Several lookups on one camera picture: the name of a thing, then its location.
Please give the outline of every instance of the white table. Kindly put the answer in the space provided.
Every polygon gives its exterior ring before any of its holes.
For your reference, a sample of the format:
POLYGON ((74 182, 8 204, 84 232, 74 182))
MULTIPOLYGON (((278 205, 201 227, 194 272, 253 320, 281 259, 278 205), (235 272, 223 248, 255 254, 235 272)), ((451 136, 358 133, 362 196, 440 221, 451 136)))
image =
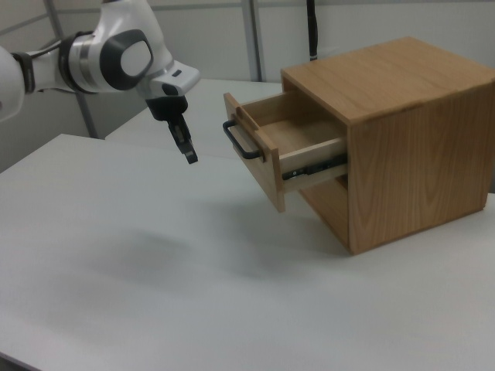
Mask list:
MULTIPOLYGON (((225 93, 231 93, 236 100, 244 103, 281 92, 280 83, 200 80, 186 95, 189 108, 184 114, 198 155, 237 158, 232 144, 222 131, 222 124, 227 120, 225 93)), ((168 125, 156 121, 148 108, 112 132, 105 140, 177 151, 168 125)))
POLYGON ((42 371, 492 369, 494 225, 490 195, 349 257, 238 159, 62 135, 0 175, 0 352, 42 371))

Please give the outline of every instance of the wooden drawer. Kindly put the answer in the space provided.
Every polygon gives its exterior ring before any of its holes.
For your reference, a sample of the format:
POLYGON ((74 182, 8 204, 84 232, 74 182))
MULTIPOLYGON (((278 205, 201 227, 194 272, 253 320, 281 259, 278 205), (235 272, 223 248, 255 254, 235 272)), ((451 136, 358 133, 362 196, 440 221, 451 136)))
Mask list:
POLYGON ((242 105, 225 94, 225 103, 224 130, 279 212, 287 192, 347 174, 345 125, 304 93, 242 105))
POLYGON ((249 104, 225 97, 233 135, 261 155, 244 163, 280 211, 298 189, 352 254, 485 206, 494 69, 403 38, 284 68, 282 86, 249 104))

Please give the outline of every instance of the black metal handle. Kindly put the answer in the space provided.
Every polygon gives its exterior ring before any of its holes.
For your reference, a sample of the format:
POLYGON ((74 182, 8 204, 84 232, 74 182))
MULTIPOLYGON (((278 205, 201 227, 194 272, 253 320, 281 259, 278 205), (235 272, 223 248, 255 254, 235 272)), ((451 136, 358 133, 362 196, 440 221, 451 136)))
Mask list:
POLYGON ((232 135, 232 132, 229 130, 233 126, 236 125, 234 120, 230 120, 224 123, 224 131, 227 138, 230 139, 235 148, 241 153, 242 157, 246 160, 254 160, 255 158, 259 158, 262 156, 261 151, 258 149, 253 152, 247 152, 242 148, 241 143, 237 141, 237 139, 232 135))

